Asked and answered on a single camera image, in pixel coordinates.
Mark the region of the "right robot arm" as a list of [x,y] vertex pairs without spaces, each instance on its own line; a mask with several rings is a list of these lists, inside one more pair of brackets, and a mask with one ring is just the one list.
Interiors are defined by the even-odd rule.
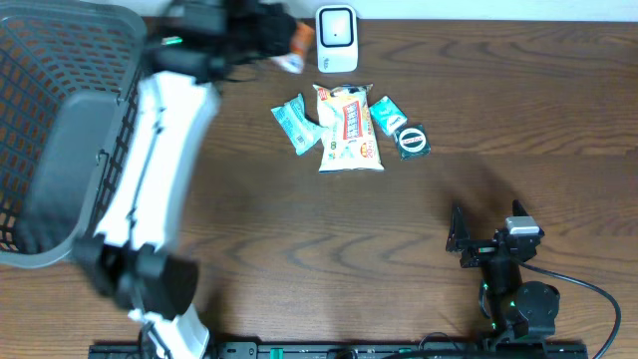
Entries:
[[523,281],[520,268],[537,255],[544,231],[518,200],[512,215],[490,239],[473,239],[462,209],[455,205],[446,251],[461,256],[462,268],[478,268],[482,275],[479,305],[491,320],[493,333],[485,345],[541,342],[555,333],[558,290],[540,281]]

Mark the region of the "dark green Zam-Buk box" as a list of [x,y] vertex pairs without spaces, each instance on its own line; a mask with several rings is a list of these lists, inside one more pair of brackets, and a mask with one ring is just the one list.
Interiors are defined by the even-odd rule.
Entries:
[[431,153],[431,144],[421,125],[402,127],[393,133],[396,148],[402,161],[424,157]]

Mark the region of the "orange tissue pack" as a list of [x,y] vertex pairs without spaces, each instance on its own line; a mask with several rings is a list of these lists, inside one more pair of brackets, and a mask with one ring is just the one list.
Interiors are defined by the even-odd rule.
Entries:
[[286,55],[271,57],[270,60],[282,70],[301,74],[310,46],[314,41],[315,31],[303,22],[297,23],[297,29],[290,42],[290,52]]

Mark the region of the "yellow snack bag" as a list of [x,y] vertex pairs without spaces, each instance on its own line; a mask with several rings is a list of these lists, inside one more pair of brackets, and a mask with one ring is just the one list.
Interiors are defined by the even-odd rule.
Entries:
[[384,170],[367,96],[373,85],[342,85],[333,89],[314,84],[324,148],[320,173]]

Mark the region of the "teal tissue pack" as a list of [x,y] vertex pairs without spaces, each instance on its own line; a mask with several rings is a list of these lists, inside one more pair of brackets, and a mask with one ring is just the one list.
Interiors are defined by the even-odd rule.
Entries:
[[370,113],[386,136],[392,135],[408,121],[407,116],[388,96],[375,103],[370,108]]

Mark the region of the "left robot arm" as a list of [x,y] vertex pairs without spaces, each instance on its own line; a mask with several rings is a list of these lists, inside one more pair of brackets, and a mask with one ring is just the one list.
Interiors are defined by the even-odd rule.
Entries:
[[73,246],[96,291],[141,326],[141,356],[202,358],[209,329],[193,298],[198,266],[175,254],[186,193],[232,69],[289,52],[296,19],[281,3],[183,1],[141,46],[136,128],[103,217]]

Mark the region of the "light green wipes packet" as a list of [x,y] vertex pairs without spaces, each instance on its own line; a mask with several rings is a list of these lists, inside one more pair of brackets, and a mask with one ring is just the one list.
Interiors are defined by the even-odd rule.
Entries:
[[271,113],[290,140],[297,156],[310,150],[326,131],[326,128],[306,118],[302,94],[280,107],[272,108]]

